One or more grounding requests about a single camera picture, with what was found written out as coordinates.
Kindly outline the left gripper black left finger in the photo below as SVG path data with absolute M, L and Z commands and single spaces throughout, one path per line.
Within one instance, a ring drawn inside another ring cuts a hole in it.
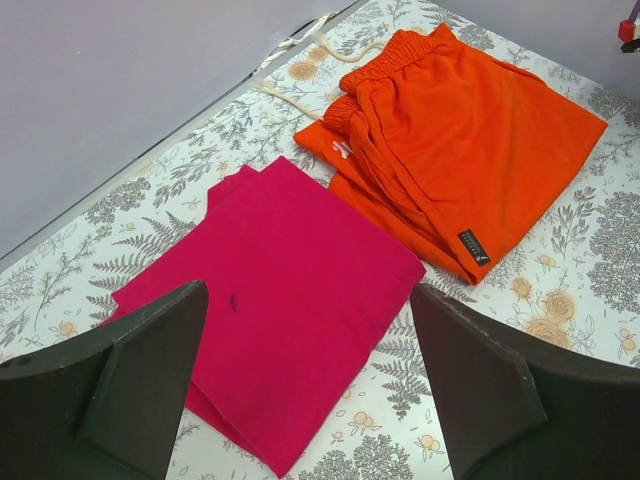
M 165 478 L 207 306 L 192 281 L 2 363 L 2 478 Z

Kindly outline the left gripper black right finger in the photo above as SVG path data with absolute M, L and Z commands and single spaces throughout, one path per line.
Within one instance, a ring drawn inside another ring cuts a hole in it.
M 638 478 L 638 370 L 539 340 L 429 285 L 410 304 L 454 478 Z

